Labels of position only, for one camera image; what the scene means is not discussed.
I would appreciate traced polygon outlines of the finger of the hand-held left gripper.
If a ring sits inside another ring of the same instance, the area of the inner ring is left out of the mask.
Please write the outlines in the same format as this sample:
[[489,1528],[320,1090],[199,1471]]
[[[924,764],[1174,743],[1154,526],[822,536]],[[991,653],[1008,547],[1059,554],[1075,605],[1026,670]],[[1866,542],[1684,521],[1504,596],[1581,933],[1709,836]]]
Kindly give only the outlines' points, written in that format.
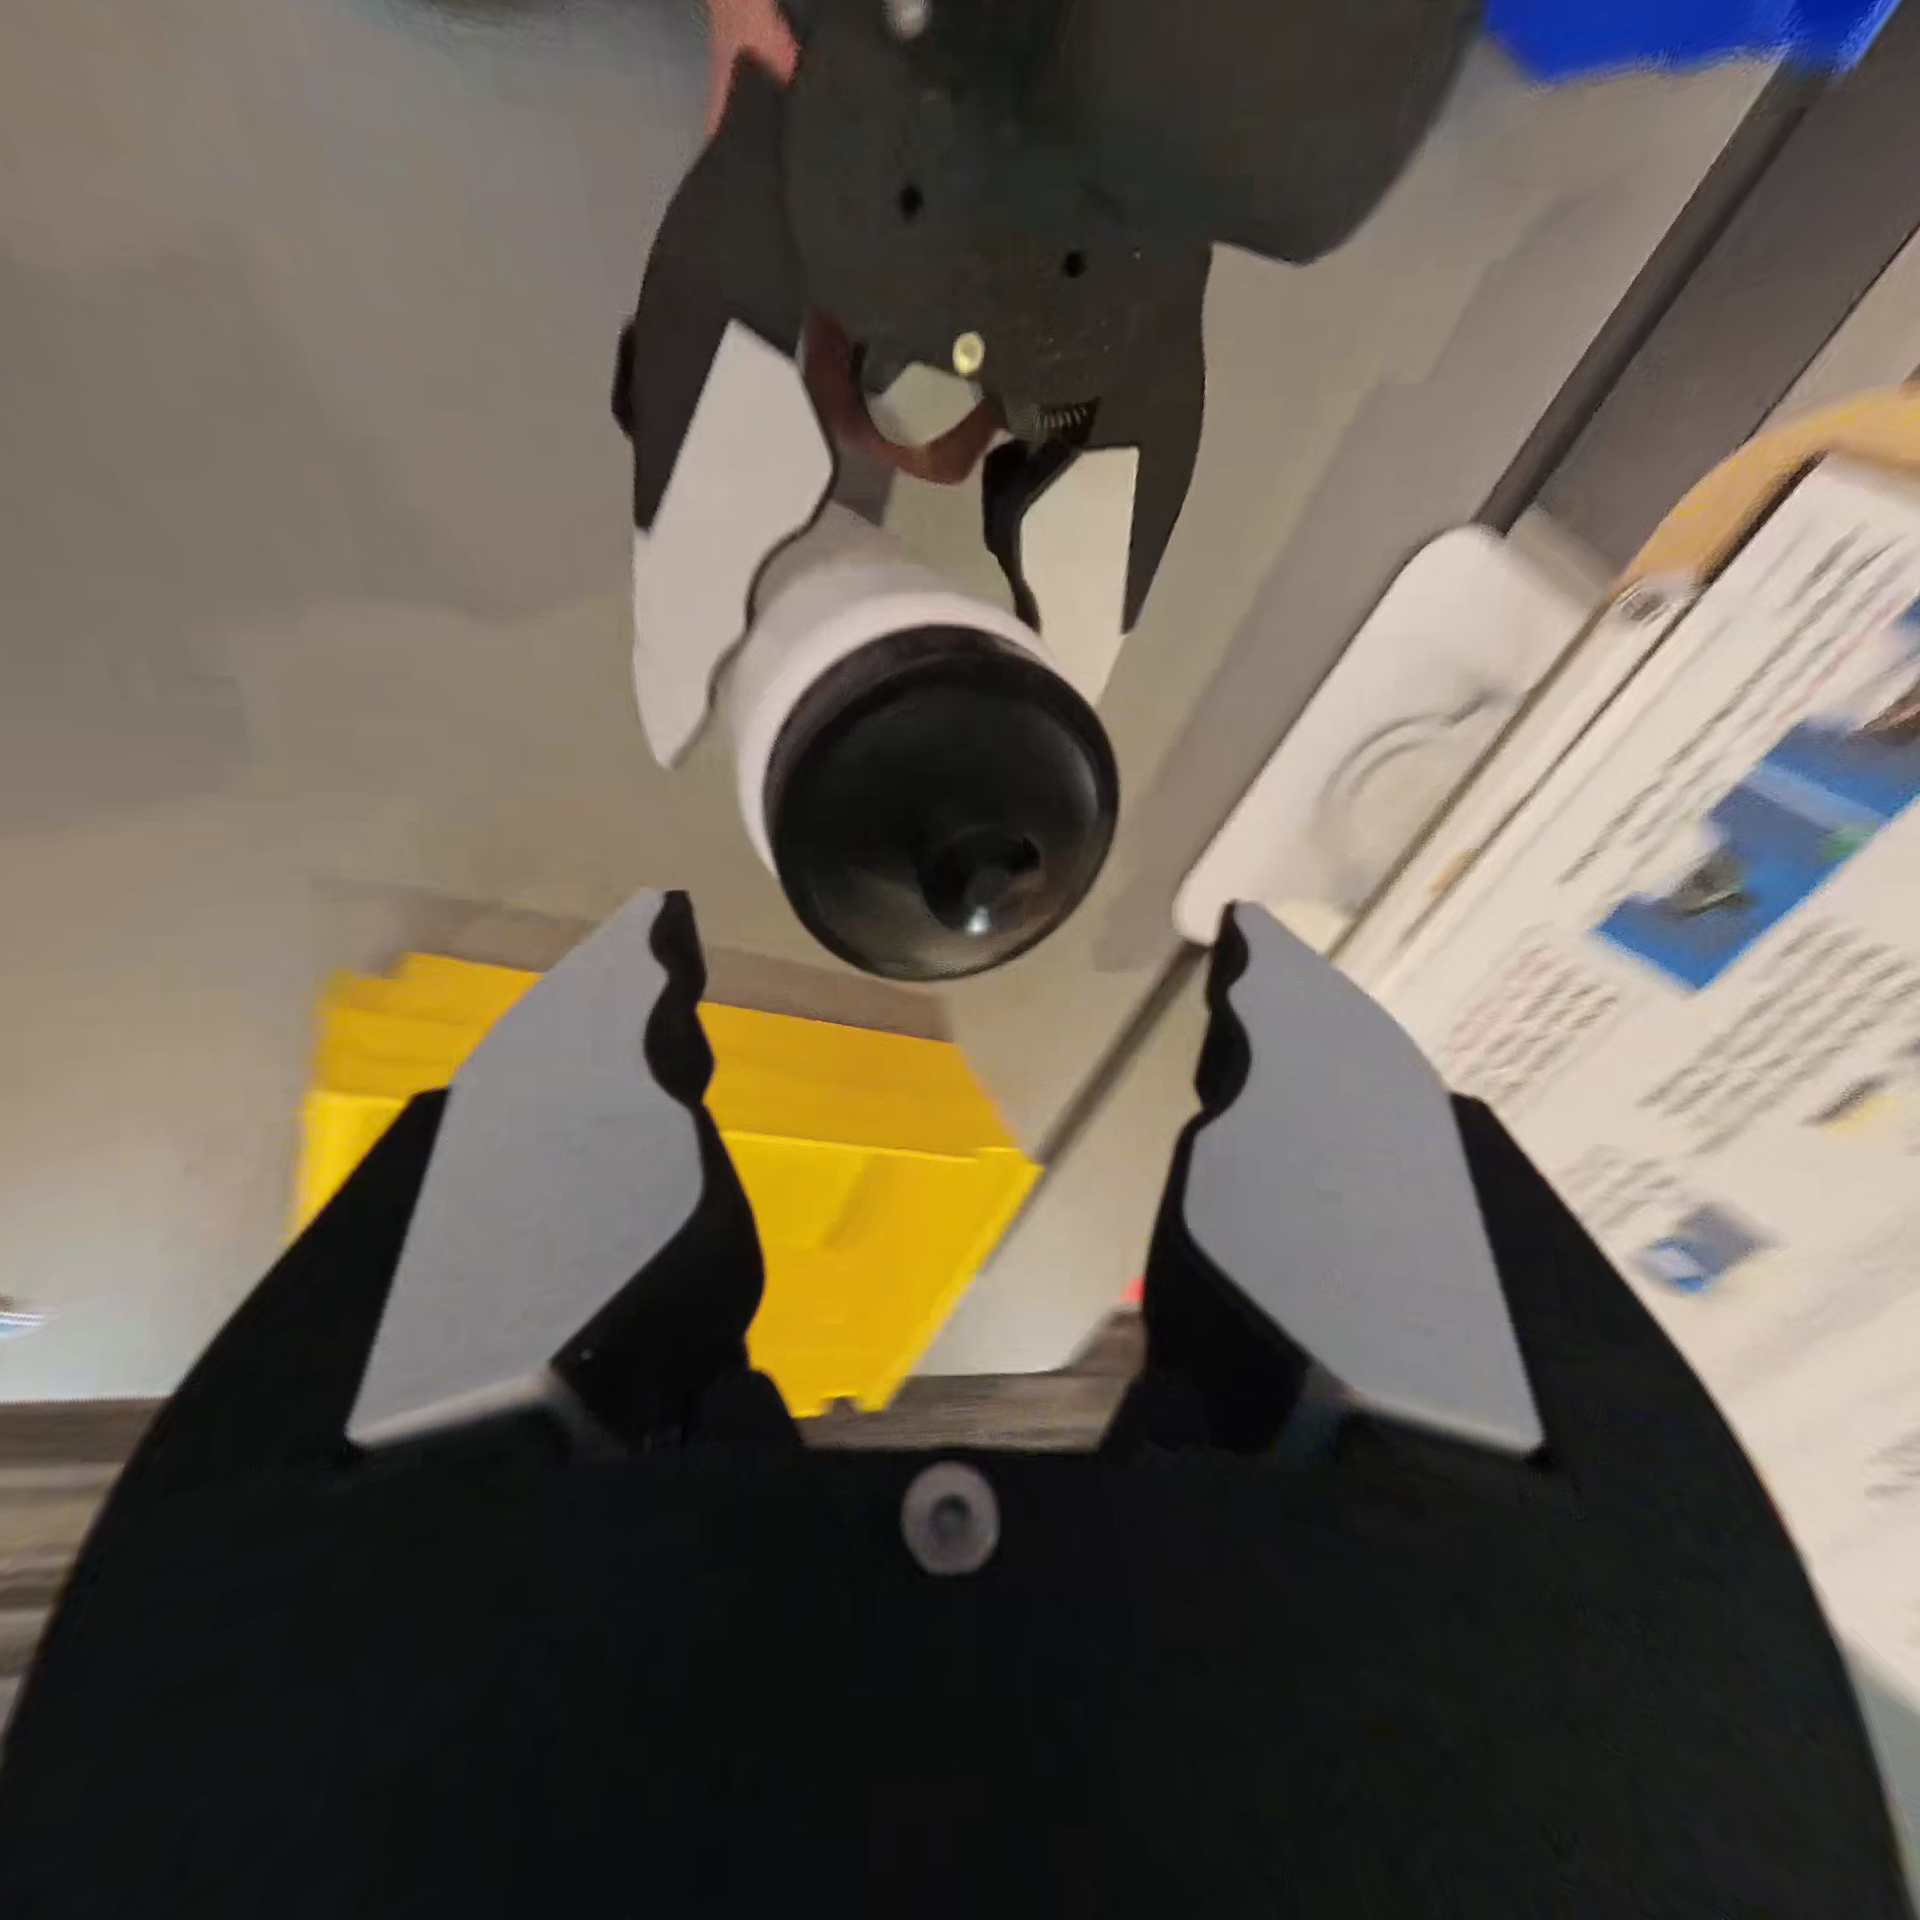
[[978,526],[1013,616],[1097,708],[1130,636],[1137,449],[992,446]]
[[660,764],[708,733],[756,579],[827,503],[834,449],[796,353],[732,320],[655,526],[632,536],[632,693]]

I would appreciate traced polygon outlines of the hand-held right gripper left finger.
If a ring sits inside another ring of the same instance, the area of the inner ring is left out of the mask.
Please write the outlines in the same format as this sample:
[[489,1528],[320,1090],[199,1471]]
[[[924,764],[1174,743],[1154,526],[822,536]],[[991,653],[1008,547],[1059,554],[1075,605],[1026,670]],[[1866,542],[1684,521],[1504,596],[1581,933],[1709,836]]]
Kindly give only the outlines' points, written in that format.
[[747,1368],[766,1261],[708,1118],[708,956],[639,892],[454,1073],[353,1445],[576,1409],[626,1446],[699,1426]]

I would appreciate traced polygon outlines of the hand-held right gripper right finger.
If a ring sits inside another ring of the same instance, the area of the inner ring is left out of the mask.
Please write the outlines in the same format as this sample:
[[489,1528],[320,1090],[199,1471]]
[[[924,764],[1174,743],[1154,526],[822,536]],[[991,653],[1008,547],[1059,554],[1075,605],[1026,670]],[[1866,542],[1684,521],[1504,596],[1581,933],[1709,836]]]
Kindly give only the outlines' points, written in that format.
[[1147,1368],[1229,1453],[1382,1418],[1532,1458],[1547,1418],[1460,1124],[1416,1043],[1266,906],[1202,978],[1199,1112],[1147,1260]]

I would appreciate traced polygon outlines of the white plastic bottle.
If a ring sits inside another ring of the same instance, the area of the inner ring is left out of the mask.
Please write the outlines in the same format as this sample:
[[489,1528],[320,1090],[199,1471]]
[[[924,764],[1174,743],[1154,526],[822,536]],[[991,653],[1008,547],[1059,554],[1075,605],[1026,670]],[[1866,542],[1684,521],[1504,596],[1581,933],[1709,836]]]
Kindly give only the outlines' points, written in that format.
[[822,516],[766,566],[747,639],[718,676],[718,721],[732,747],[734,806],[766,872],[774,872],[769,764],[785,721],[840,664],[920,628],[962,628],[965,639],[1059,670],[1017,616],[920,566],[895,536],[847,508],[822,508]]

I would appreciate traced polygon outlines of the black bottle lid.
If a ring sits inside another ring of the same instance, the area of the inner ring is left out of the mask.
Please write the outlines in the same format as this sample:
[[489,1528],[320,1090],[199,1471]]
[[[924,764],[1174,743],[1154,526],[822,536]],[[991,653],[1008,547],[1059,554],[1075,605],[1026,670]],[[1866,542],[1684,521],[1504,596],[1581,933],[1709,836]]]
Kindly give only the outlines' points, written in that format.
[[940,987],[1045,946],[1104,868],[1103,717],[1031,653],[924,626],[822,670],[756,799],[769,872],[841,966]]

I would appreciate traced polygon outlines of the yellow plastic bin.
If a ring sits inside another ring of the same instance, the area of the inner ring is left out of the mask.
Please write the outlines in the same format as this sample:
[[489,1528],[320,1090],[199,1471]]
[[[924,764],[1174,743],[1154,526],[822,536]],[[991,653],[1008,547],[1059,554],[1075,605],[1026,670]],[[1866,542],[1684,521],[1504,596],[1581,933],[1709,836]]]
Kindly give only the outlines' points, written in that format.
[[[291,1171],[299,1238],[408,1096],[450,1089],[542,977],[408,950],[332,977]],[[965,1051],[853,1022],[702,1004],[708,1118],[758,1234],[750,1364],[796,1418],[879,1413],[1039,1184]]]

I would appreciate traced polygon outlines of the blue plastic bin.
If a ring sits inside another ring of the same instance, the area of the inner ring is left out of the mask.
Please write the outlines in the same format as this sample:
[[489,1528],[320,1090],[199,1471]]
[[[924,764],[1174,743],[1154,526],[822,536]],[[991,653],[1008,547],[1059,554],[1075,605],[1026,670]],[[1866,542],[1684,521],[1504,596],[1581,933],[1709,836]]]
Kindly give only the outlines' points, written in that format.
[[1537,85],[1788,64],[1845,74],[1897,0],[1492,0],[1488,39]]

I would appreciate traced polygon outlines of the person's left hand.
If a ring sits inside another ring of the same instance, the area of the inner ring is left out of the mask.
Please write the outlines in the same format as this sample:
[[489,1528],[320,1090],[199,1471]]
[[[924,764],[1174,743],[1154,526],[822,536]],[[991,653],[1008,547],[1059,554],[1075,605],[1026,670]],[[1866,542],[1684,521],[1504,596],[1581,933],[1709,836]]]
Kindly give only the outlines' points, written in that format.
[[[785,86],[799,58],[796,24],[774,0],[711,0],[708,6],[708,135],[719,131],[732,106],[732,85],[756,68],[766,85]],[[972,398],[962,420],[933,441],[907,427],[883,427],[862,392],[862,358],[841,326],[827,318],[802,320],[802,386],[840,449],[840,503],[860,511],[883,511],[895,479],[962,488],[976,479],[992,446],[992,412]]]

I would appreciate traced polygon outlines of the printed instruction sheet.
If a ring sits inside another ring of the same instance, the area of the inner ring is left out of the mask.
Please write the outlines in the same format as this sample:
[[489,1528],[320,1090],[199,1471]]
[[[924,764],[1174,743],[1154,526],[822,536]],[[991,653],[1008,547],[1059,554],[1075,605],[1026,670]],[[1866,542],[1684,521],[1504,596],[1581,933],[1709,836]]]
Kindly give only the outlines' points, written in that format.
[[1913,475],[1816,459],[1511,733],[1347,966],[1567,1200],[1851,1632],[1913,1646]]

